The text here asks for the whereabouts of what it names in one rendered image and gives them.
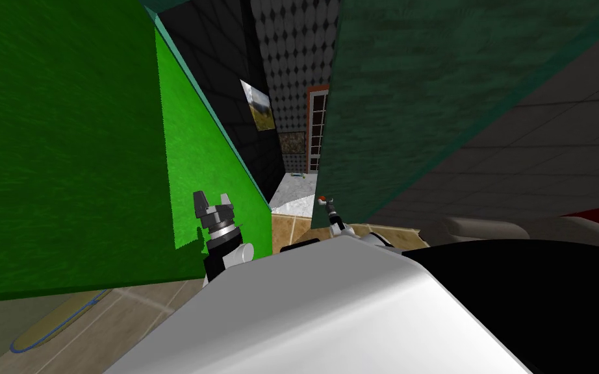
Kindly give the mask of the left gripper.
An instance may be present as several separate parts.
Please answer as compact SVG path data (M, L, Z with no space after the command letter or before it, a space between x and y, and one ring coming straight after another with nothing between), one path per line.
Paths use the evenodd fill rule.
M234 224L234 206L226 193L220 195L220 205L209 206L205 192L193 193L194 212L201 222L202 229L217 231Z

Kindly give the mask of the red framed window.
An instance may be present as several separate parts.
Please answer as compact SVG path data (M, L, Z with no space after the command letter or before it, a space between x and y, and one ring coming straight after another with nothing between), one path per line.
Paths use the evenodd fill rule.
M306 132L306 165L308 174L317 174L320 169L320 152L325 127L325 112L329 85L310 86L307 88L307 132Z

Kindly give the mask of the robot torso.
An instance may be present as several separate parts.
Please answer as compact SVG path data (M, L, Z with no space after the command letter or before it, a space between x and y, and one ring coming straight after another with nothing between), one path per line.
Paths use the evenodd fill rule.
M434 276L341 236L226 269L104 374L531 374Z

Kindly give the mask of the dark green door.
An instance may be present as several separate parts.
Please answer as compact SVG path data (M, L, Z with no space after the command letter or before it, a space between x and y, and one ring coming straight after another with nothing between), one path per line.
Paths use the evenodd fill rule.
M410 228L599 208L599 0L343 0L316 194Z

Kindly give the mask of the olive rug with blue edge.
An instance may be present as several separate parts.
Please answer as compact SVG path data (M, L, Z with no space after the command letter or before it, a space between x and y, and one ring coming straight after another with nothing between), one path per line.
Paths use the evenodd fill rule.
M112 289L104 289L73 294L18 336L10 344L9 350L13 353L24 353L49 342L93 309L111 291Z

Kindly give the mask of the landscape picture on wall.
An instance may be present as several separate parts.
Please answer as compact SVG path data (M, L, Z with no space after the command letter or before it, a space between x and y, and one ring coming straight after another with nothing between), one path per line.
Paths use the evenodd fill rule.
M257 131L275 129L269 97L250 84L240 81Z

